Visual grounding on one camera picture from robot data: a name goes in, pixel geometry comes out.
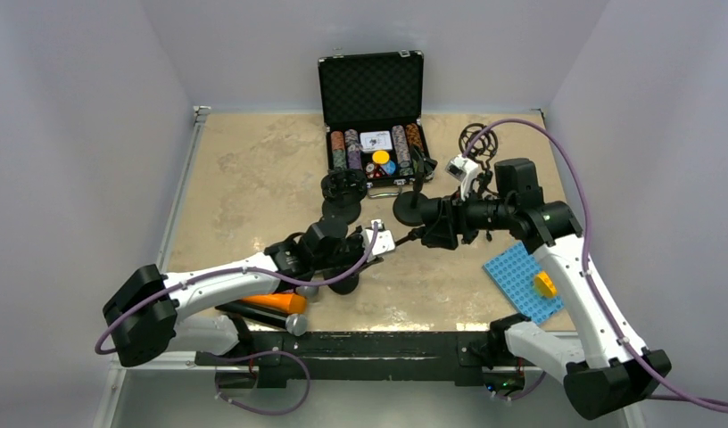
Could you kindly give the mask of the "black clip microphone stand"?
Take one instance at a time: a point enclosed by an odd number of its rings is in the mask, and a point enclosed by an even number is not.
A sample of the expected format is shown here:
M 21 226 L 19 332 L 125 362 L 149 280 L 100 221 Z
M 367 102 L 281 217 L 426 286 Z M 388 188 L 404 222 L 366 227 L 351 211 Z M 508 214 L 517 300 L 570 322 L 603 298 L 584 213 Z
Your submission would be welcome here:
M 405 226 L 419 226 L 423 223 L 419 205 L 427 200 L 422 190 L 425 182 L 434 178 L 437 161 L 416 146 L 412 146 L 409 150 L 411 159 L 415 161 L 414 182 L 410 191 L 396 197 L 393 203 L 393 214 L 396 220 Z

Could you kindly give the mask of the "black shock-mount microphone stand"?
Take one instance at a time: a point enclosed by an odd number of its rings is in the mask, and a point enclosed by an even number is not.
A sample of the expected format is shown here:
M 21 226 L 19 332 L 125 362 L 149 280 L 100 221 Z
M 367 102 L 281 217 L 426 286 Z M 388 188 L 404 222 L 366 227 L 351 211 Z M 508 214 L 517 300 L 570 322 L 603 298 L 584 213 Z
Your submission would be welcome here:
M 333 169 L 320 183 L 322 219 L 338 219 L 347 225 L 360 216 L 361 201 L 367 195 L 368 179 L 362 169 Z

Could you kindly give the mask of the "black tripod stand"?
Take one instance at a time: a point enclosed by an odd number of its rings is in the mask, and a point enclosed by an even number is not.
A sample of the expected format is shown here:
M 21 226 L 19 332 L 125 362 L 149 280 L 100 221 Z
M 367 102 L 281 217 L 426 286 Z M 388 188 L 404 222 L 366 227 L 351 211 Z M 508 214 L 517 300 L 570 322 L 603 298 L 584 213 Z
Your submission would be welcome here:
M 482 173 L 492 175 L 492 160 L 499 149 L 499 138 L 493 130 L 484 132 L 485 124 L 469 123 L 466 125 L 458 139 L 461 152 L 468 152 L 468 158 L 477 163 Z

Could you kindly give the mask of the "orange microphone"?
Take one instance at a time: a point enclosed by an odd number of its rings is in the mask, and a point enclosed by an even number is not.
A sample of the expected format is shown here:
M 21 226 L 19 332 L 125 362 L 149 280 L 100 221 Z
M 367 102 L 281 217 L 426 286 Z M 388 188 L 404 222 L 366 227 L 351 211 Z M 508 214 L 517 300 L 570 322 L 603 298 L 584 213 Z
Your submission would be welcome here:
M 241 302 L 276 309 L 286 314 L 303 314 L 308 306 L 304 297 L 294 293 L 255 295 L 243 298 Z

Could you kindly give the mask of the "black silver-mesh microphone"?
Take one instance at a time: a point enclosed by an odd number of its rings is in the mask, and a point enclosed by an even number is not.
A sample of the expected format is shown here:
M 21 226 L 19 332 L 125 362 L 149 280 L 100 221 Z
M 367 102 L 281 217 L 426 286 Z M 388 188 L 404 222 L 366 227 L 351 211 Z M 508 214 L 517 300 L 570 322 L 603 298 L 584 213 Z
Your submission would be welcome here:
M 309 321 L 304 314 L 286 314 L 272 308 L 244 303 L 240 300 L 218 305 L 216 310 L 231 315 L 239 315 L 263 325 L 282 329 L 294 336 L 302 336 L 308 332 Z

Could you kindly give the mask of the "purple glitter microphone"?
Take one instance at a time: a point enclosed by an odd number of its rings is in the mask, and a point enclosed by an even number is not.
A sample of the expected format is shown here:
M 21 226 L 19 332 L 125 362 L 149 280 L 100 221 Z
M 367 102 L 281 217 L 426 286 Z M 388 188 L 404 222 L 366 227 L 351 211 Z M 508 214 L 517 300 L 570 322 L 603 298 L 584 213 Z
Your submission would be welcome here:
M 298 286 L 294 293 L 307 300 L 315 300 L 319 296 L 319 288 L 316 286 Z

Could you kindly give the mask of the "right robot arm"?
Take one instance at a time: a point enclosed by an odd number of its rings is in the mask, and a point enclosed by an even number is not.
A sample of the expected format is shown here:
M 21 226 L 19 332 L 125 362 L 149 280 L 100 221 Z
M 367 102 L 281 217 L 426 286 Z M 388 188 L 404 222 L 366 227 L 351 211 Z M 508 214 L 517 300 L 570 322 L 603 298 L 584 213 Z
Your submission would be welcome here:
M 580 344 L 568 345 L 528 316 L 491 322 L 480 354 L 487 362 L 522 358 L 560 382 L 574 410 L 594 420 L 645 400 L 658 387 L 655 375 L 672 368 L 663 350 L 650 350 L 617 308 L 584 248 L 585 234 L 570 207 L 546 202 L 534 163 L 502 160 L 494 173 L 499 195 L 484 199 L 467 189 L 472 161 L 458 156 L 448 172 L 460 178 L 448 196 L 418 206 L 421 242 L 455 250 L 480 231 L 507 230 L 557 287 Z

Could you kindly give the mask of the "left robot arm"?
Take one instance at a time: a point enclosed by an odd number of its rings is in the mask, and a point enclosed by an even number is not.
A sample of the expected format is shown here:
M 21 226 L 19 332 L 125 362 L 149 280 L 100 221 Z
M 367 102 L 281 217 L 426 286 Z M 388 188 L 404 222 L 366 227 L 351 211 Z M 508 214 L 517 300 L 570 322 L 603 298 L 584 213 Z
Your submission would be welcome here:
M 106 328 L 94 351 L 117 355 L 124 367 L 172 351 L 207 352 L 231 365 L 242 364 L 251 356 L 250 338 L 227 317 L 201 317 L 201 312 L 300 287 L 333 287 L 395 248 L 391 231 L 379 219 L 353 232 L 342 220 L 322 219 L 216 267 L 163 273 L 155 264 L 144 265 L 103 305 Z

